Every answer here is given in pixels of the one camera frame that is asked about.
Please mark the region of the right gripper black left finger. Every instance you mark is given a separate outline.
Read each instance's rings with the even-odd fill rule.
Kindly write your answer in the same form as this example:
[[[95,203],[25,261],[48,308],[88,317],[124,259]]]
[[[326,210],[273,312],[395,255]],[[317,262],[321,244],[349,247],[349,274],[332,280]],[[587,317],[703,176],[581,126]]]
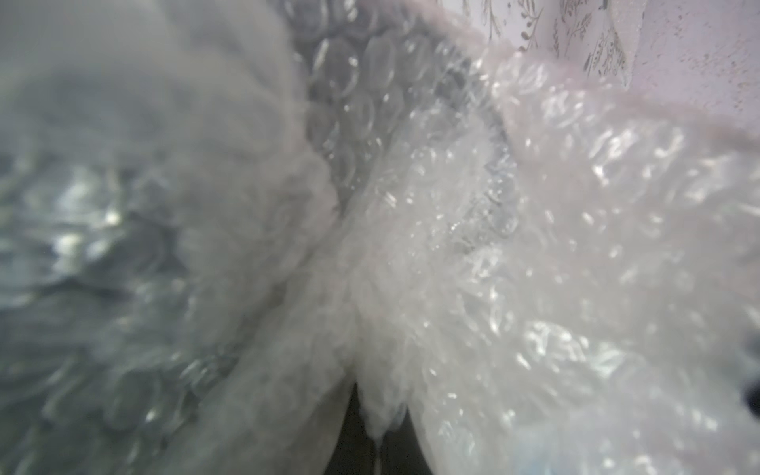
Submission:
[[[324,475],[372,475],[375,473],[376,447],[368,437],[362,416],[358,386],[352,388],[336,448]]]

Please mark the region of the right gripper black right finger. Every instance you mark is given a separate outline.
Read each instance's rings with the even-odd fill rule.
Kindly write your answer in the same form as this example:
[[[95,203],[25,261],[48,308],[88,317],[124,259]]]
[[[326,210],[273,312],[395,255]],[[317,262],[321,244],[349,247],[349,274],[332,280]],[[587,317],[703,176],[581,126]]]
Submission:
[[[409,412],[397,429],[384,435],[379,449],[379,470],[382,475],[433,475]]]

